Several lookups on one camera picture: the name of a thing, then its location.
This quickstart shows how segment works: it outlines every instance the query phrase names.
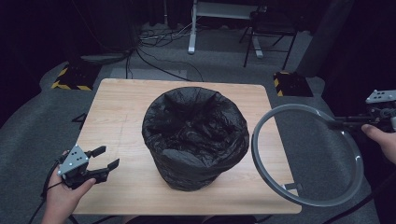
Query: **white desk frame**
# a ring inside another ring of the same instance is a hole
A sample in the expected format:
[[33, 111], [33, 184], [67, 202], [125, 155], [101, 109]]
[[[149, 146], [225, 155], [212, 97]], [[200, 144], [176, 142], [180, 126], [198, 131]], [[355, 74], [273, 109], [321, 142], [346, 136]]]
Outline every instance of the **white desk frame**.
[[[256, 8], [257, 7], [255, 6], [207, 3], [194, 0], [192, 5], [192, 27], [190, 34], [189, 54], [193, 54], [195, 52], [197, 16], [250, 20], [250, 12], [256, 10]], [[262, 58], [263, 55], [259, 41], [257, 40], [257, 36], [254, 36], [253, 38], [253, 46], [256, 50], [257, 57]]]

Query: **person's right hand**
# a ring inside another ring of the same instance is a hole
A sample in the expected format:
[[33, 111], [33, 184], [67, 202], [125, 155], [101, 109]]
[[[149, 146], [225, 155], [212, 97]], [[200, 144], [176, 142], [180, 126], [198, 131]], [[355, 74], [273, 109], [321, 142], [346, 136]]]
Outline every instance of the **person's right hand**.
[[364, 124], [361, 130], [381, 146], [388, 160], [396, 164], [396, 133], [384, 133], [370, 124]]

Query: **person's left hand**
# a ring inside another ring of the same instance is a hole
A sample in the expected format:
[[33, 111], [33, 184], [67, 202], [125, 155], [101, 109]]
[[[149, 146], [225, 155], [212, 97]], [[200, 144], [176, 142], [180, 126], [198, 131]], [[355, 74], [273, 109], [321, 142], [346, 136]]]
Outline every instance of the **person's left hand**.
[[[49, 179], [49, 188], [62, 182], [61, 177], [57, 175], [58, 170], [59, 167], [53, 171]], [[47, 192], [46, 211], [41, 223], [65, 223], [76, 209], [79, 200], [91, 189], [95, 182], [94, 178], [89, 179], [77, 189], [70, 189], [64, 183], [50, 188]]]

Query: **trash can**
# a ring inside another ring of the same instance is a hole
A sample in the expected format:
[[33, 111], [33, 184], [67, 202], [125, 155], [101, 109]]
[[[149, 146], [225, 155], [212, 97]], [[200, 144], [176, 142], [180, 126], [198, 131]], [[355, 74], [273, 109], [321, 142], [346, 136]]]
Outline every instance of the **trash can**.
[[177, 88], [148, 107], [142, 135], [162, 178], [172, 189], [212, 183], [248, 152], [248, 125], [234, 102], [217, 91]]

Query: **wooden table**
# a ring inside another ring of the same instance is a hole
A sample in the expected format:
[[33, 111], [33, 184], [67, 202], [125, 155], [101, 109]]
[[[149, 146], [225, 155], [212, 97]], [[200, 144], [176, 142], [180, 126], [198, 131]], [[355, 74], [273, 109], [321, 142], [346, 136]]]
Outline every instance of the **wooden table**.
[[[296, 214], [301, 206], [273, 192], [257, 172], [250, 151], [209, 186], [185, 192], [170, 189], [161, 178], [141, 134], [149, 105], [178, 87], [203, 87], [235, 102], [247, 120], [250, 135], [271, 109], [263, 86], [153, 80], [104, 79], [93, 100], [78, 144], [84, 151], [107, 146], [90, 160], [89, 169], [106, 167], [120, 158], [106, 183], [95, 185], [75, 214], [103, 215], [238, 215]], [[262, 161], [280, 184], [293, 183], [275, 121], [260, 134]]]

